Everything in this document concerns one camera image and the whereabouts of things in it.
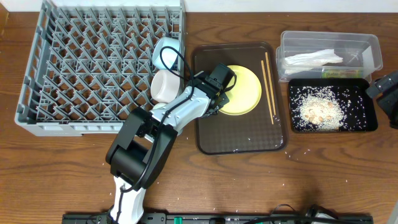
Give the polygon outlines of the wooden chopstick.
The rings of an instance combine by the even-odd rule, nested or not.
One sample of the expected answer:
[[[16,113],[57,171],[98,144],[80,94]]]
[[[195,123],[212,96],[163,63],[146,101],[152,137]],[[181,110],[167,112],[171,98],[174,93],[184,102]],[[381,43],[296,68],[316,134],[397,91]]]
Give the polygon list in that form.
[[[261,60],[261,68],[262,68],[262,75],[263,75],[263,79],[264,79],[264,85],[265,85],[265,89],[266,89],[266,97],[267,97],[267,104],[268,104],[268,108],[269,108],[271,124],[274,125],[273,113],[272,113],[272,109],[271,109],[271,99],[270,99],[270,95],[269,95],[269,89],[268,89],[267,78],[266,78],[266,71],[265,71],[265,66],[264,66],[264,61],[263,60]]]
[[[268,79],[269,79],[269,86],[270,86],[270,91],[271,91],[272,110],[274,112],[274,115],[276,115],[275,99],[274,99],[274,88],[273,88],[273,85],[272,85],[272,77],[271,77],[271,64],[270,64],[268,52],[265,53],[265,56],[266,56],[266,65],[267,65],[267,74],[268,74]]]

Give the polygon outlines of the green foil wrapper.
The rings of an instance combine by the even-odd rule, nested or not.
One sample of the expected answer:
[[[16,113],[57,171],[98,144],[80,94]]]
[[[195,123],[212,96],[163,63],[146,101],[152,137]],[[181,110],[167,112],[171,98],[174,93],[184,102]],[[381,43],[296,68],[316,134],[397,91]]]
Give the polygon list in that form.
[[[325,69],[322,71],[322,78],[361,78],[362,76],[362,70]]]

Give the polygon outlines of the yellow plate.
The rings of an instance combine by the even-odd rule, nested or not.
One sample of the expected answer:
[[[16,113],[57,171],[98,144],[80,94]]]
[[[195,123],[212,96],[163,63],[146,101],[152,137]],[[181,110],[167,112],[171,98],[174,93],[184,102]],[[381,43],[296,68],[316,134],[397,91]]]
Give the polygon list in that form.
[[[229,102],[220,111],[227,115],[243,115],[253,110],[259,103],[262,95],[261,83],[254,72],[240,65],[228,65],[237,80],[231,79],[226,92]]]

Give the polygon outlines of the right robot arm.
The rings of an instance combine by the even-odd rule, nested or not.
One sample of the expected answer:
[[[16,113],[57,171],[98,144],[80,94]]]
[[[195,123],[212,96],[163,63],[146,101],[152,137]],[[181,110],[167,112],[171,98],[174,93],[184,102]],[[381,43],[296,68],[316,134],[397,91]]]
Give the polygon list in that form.
[[[389,118],[390,127],[397,129],[397,70],[371,83],[366,90]]]

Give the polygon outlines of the white paper napkin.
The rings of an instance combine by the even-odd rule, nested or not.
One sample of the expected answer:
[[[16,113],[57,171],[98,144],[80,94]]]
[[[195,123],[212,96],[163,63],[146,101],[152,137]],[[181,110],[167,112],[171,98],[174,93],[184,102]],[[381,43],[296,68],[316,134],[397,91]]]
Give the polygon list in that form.
[[[319,50],[313,53],[297,54],[286,57],[284,62],[288,66],[322,66],[328,63],[341,63],[342,57],[335,54],[334,49]]]

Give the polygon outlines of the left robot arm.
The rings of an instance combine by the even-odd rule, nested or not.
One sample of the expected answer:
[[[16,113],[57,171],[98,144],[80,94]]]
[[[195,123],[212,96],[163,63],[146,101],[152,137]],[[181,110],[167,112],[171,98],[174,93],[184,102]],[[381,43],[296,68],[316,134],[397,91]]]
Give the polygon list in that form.
[[[220,63],[211,73],[192,75],[184,92],[166,105],[146,111],[134,109],[106,155],[116,184],[115,203],[108,223],[137,223],[144,214],[146,190],[164,168],[182,129],[197,118],[215,114],[229,99],[226,92],[236,74]]]

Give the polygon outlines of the light blue bowl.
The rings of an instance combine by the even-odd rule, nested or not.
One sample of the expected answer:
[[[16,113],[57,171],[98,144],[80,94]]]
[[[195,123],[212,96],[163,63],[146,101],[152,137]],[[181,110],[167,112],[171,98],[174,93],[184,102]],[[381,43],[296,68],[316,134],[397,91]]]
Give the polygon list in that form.
[[[152,55],[152,63],[159,70],[165,70],[166,67],[172,68],[173,64],[177,60],[177,53],[174,51],[180,50],[180,42],[178,39],[170,37],[161,38],[155,45],[155,49]]]

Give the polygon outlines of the rice and shell waste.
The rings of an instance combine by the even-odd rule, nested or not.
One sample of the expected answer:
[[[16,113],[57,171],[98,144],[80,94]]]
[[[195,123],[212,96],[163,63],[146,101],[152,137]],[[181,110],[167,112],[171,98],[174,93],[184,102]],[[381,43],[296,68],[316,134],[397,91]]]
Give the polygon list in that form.
[[[352,86],[291,86],[292,127],[298,132],[364,131],[364,97]]]

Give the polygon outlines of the white cup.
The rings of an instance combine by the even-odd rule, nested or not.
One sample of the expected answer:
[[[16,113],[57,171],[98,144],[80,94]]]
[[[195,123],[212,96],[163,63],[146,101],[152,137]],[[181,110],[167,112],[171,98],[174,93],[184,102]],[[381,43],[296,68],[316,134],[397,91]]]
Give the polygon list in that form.
[[[161,107],[163,107],[165,105],[166,105],[166,103],[157,103],[152,109],[156,110],[156,109],[159,109],[159,108],[161,108]]]

